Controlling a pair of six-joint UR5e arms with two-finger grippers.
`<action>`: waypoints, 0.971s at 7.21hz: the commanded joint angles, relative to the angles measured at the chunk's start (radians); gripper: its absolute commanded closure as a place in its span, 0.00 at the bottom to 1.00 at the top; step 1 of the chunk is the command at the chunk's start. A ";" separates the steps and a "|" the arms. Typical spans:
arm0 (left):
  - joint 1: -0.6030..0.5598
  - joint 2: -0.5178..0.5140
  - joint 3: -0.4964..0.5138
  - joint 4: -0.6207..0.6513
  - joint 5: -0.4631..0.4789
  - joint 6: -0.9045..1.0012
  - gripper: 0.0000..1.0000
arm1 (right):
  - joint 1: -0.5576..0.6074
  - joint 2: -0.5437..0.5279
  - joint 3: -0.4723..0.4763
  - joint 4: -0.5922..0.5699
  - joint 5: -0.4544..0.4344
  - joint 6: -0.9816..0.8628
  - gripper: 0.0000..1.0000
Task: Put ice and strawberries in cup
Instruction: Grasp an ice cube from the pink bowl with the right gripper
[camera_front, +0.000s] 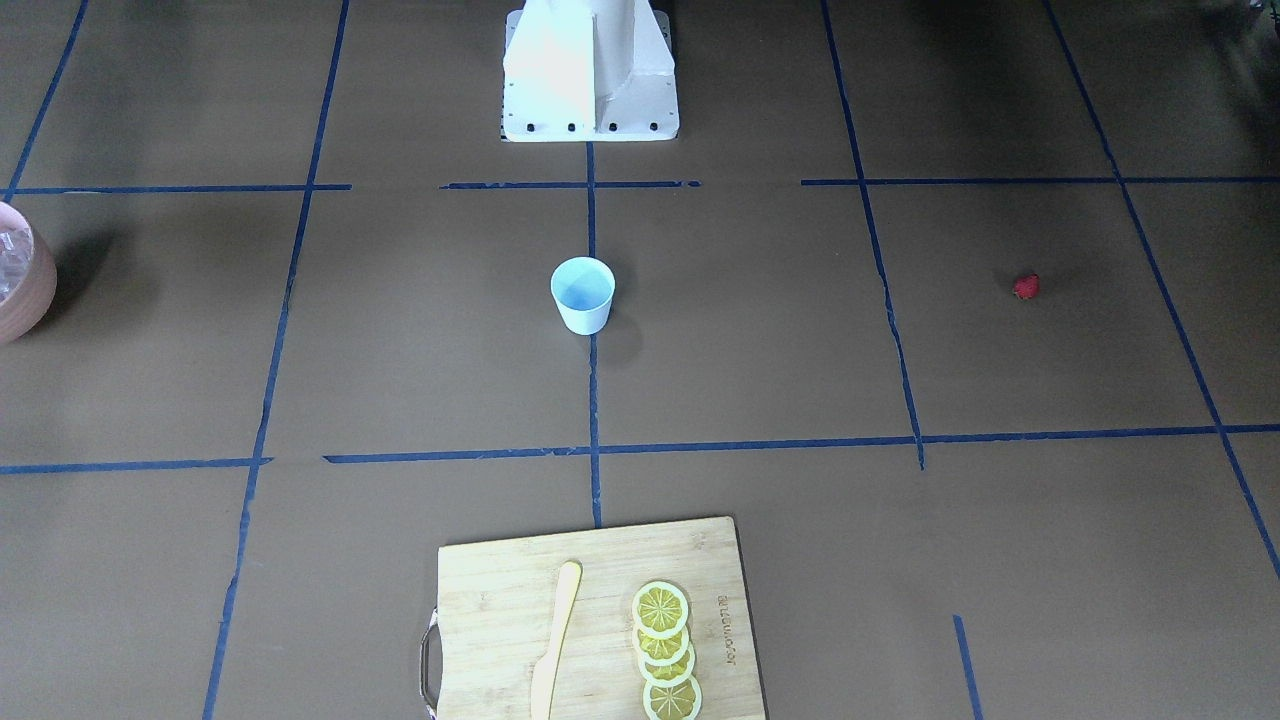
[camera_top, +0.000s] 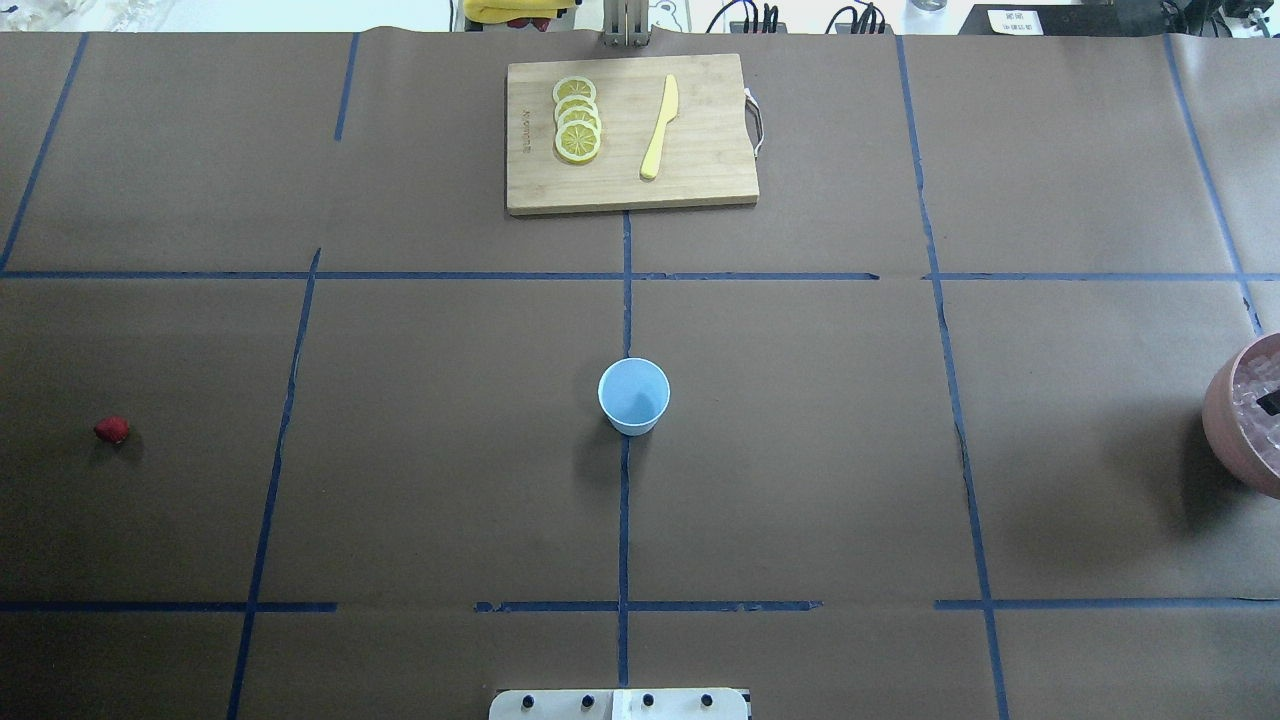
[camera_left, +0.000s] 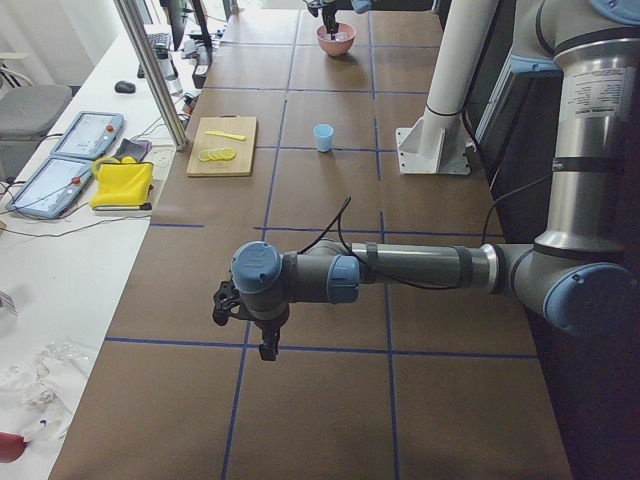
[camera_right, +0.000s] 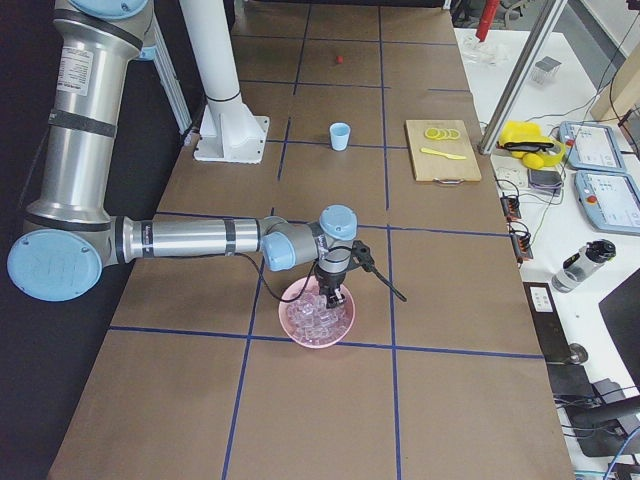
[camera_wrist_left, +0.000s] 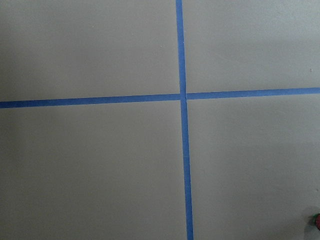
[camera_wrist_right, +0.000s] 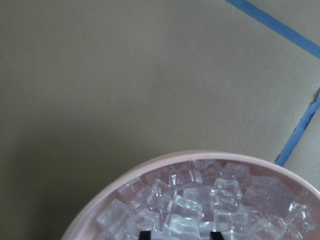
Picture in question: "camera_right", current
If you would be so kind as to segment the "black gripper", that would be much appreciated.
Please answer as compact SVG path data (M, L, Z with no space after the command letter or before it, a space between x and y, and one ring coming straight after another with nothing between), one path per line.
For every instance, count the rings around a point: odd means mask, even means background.
M326 297L326 308L334 309L339 304L346 302L345 289L342 286L346 278L346 271L329 272L316 266L314 275L318 284L319 293Z

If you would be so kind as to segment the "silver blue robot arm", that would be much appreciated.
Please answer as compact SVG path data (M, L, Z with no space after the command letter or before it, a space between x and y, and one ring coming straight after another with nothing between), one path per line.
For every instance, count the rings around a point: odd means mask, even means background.
M343 304L358 226L346 206L328 206L317 221L301 226L277 216L156 222L106 212L127 67L154 41L154 20L150 1L56 3L63 48L43 185L9 252L11 281L33 298L59 302L90 290L104 268L137 258L258 252L272 271L310 264L327 306Z

